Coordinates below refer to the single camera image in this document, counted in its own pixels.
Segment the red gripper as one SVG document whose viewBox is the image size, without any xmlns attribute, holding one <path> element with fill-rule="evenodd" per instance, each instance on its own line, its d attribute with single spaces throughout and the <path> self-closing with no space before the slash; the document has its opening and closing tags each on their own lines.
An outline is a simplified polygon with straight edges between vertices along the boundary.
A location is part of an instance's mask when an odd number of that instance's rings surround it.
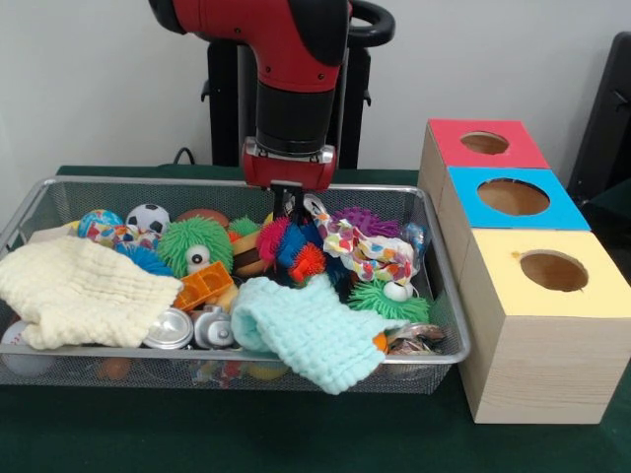
<svg viewBox="0 0 631 473">
<path fill-rule="evenodd" d="M 262 148 L 254 137 L 246 137 L 242 147 L 245 182 L 250 186 L 270 187 L 274 184 L 300 186 L 306 190 L 324 191 L 332 182 L 336 169 L 336 150 L 325 145 L 313 155 L 287 157 Z M 293 221 L 305 217 L 304 190 L 293 190 Z M 274 187 L 273 217 L 285 216 L 283 187 Z"/>
</svg>

